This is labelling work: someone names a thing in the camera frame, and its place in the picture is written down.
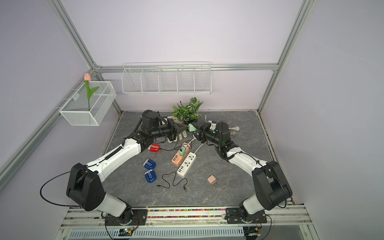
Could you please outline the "green USB charger cube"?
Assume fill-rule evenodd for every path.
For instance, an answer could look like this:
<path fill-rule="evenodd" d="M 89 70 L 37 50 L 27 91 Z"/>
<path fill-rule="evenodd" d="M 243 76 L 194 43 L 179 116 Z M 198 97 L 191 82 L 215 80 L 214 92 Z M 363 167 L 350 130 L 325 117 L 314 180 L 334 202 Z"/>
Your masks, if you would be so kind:
<path fill-rule="evenodd" d="M 183 157 L 185 155 L 185 153 L 187 152 L 187 150 L 189 149 L 189 147 L 187 145 L 184 145 L 182 146 L 180 149 L 179 149 L 179 155 L 181 157 Z"/>

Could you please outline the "black USB cable spare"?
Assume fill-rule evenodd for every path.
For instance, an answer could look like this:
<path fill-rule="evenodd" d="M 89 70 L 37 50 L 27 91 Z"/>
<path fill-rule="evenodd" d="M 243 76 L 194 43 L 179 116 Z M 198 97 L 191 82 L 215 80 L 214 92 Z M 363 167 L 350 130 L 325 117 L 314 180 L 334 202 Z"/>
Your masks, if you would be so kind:
<path fill-rule="evenodd" d="M 166 180 L 166 176 L 170 176 L 172 175 L 174 178 L 173 178 L 173 181 L 172 183 L 170 183 L 169 181 Z M 178 185 L 180 185 L 183 181 L 185 181 L 185 183 L 183 184 L 183 190 L 186 192 L 187 191 L 187 184 L 188 184 L 188 179 L 187 178 L 181 178 L 177 183 L 176 183 L 176 177 L 178 176 L 178 173 L 173 171 L 171 173 L 168 173 L 168 174 L 163 174 L 161 176 L 161 179 L 166 183 L 168 184 L 167 186 L 163 186 L 163 185 L 156 185 L 158 188 L 164 188 L 164 189 L 169 189 L 170 187 L 176 187 Z"/>

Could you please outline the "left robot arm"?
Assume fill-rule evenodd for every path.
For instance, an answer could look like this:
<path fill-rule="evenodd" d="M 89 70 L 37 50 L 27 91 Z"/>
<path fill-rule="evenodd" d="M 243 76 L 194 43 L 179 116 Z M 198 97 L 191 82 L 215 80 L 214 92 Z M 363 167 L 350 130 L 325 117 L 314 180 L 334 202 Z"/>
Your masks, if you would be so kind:
<path fill-rule="evenodd" d="M 133 132 L 120 145 L 94 161 L 72 167 L 66 195 L 86 211 L 97 210 L 120 217 L 130 206 L 107 194 L 102 185 L 104 180 L 127 160 L 146 150 L 155 139 L 166 137 L 173 141 L 187 129 L 187 125 L 166 119 L 158 112 L 144 111 Z"/>

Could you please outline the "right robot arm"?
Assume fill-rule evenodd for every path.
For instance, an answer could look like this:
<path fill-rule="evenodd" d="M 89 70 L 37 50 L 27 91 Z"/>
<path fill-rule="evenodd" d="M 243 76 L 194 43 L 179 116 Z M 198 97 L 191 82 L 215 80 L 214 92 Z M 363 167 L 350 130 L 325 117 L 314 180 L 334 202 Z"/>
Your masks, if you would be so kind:
<path fill-rule="evenodd" d="M 214 129 L 211 125 L 191 123 L 189 131 L 201 143 L 212 143 L 221 159 L 238 166 L 253 179 L 255 193 L 240 203 L 239 219 L 251 222 L 257 213 L 272 210 L 292 197 L 293 191 L 279 163 L 266 162 L 243 151 L 232 141 L 227 123 L 220 121 Z"/>

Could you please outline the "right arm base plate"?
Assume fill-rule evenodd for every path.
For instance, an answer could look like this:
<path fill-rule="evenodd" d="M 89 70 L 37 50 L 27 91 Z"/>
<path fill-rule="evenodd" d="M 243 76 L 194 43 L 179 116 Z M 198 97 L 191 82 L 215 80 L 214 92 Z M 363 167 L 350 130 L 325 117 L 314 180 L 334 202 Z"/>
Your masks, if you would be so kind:
<path fill-rule="evenodd" d="M 248 214 L 240 207 L 226 208 L 225 220 L 228 224 L 265 224 L 267 216 L 265 211 Z"/>

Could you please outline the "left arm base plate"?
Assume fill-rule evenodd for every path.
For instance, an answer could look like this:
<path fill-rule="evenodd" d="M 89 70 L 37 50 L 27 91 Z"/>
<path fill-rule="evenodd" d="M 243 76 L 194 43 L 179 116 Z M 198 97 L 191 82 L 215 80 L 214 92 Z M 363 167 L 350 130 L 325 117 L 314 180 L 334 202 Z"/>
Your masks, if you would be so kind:
<path fill-rule="evenodd" d="M 144 226 L 148 216 L 147 209 L 131 209 L 125 211 L 120 217 L 108 215 L 105 218 L 105 225 L 109 226 Z"/>

